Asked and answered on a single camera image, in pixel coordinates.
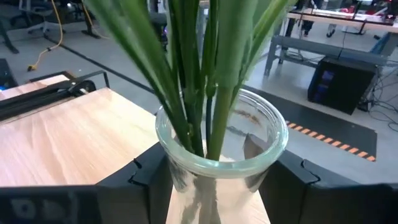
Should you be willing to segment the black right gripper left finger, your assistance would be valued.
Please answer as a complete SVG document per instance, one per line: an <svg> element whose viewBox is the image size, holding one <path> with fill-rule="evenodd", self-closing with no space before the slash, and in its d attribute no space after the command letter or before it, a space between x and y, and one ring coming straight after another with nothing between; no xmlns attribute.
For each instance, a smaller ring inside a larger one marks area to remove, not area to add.
<svg viewBox="0 0 398 224"><path fill-rule="evenodd" d="M1 188L1 223L165 223L172 187L156 143L93 185Z"/></svg>

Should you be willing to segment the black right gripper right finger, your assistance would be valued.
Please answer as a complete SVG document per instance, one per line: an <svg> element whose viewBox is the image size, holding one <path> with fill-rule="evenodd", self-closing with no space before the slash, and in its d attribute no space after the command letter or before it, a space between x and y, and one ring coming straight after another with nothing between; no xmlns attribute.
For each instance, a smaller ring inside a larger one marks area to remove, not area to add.
<svg viewBox="0 0 398 224"><path fill-rule="evenodd" d="M259 194L271 223L397 223L397 183L361 184L288 147L266 170Z"/></svg>

